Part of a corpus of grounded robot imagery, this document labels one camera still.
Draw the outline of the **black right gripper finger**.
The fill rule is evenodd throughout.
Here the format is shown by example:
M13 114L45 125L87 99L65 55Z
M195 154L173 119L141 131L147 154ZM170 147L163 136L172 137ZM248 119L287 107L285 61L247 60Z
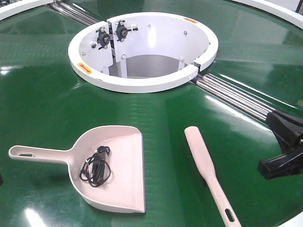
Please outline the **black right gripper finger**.
M291 153L302 146L302 118L274 110L267 114L265 123L274 133L283 153Z
M303 173L303 149L298 148L269 160L261 159L258 163L258 171L266 180L301 175Z

